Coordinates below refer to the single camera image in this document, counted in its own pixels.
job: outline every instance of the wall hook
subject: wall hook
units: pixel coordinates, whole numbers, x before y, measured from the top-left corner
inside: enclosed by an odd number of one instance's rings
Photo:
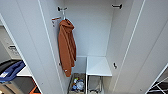
[[[115,63],[113,63],[113,65],[114,65],[114,68],[115,68],[115,69],[117,69],[117,66],[116,66],[116,64],[115,64]]]
[[[122,4],[121,5],[119,5],[119,6],[114,6],[114,5],[112,5],[113,7],[119,7],[119,9],[121,9],[122,8]]]

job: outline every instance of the wardrobe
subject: wardrobe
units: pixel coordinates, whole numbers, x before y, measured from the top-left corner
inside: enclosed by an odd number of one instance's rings
[[[87,74],[89,64],[90,70],[102,72],[101,67],[95,67],[96,62],[104,60],[109,71],[103,72],[110,75],[97,74],[103,78],[104,94],[145,94],[167,68],[167,0],[0,3],[0,19],[43,94],[67,94],[70,78],[60,66],[57,42],[59,22],[64,16],[75,27],[77,61],[72,73]],[[65,15],[58,7],[67,8]]]

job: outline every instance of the shelf board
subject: shelf board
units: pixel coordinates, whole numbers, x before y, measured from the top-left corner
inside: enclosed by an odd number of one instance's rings
[[[112,76],[106,57],[87,57],[87,75]]]
[[[32,76],[28,70],[28,68],[25,66],[18,74],[17,76]]]

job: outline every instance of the blue item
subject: blue item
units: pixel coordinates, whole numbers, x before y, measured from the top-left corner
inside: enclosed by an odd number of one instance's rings
[[[9,66],[1,75],[0,82],[6,82],[13,80],[17,73],[20,72],[25,67],[23,61],[18,61],[17,63]]]
[[[77,89],[77,86],[73,85],[73,87],[72,87],[72,88],[76,90],[76,89]]]

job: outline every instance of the clothing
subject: clothing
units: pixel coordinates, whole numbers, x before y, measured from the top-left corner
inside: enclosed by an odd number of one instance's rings
[[[62,20],[59,25],[58,43],[60,59],[66,76],[70,77],[71,67],[75,66],[74,60],[76,60],[76,45],[72,34],[74,26],[67,19]]]

